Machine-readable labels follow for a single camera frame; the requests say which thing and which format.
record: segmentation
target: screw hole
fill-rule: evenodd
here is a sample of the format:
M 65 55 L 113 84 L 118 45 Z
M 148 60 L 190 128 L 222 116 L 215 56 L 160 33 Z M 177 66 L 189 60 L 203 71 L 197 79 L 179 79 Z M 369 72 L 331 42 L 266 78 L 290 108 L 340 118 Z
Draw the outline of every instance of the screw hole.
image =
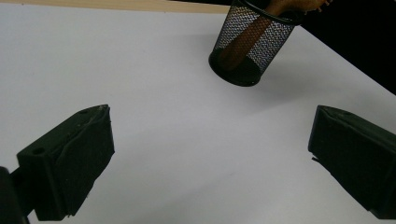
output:
M 40 155 L 40 154 L 42 154 L 45 151 L 46 151 L 46 149 L 44 149 L 43 147 L 39 147 L 39 148 L 36 148 L 36 149 L 33 150 L 33 154 Z

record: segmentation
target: white table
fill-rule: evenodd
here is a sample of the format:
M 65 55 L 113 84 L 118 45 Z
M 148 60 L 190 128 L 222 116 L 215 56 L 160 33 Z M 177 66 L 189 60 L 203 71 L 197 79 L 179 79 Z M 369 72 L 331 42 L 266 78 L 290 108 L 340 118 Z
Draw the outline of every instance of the white table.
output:
M 14 171 L 41 135 L 109 104 L 116 153 L 62 223 L 394 223 L 307 144 L 317 105 L 396 133 L 395 96 L 301 27 L 257 86 L 234 86 L 207 62 L 224 19 L 0 4 L 0 165 Z

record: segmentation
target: black mesh cup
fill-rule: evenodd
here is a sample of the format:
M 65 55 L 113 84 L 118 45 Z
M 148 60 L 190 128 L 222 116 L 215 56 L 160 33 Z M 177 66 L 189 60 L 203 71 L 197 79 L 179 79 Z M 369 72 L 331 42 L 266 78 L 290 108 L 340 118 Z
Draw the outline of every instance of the black mesh cup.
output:
M 248 0 L 233 0 L 209 56 L 213 71 L 237 86 L 254 86 L 260 81 L 304 16 L 302 12 L 287 12 L 275 17 L 261 8 L 265 6 L 259 7 Z

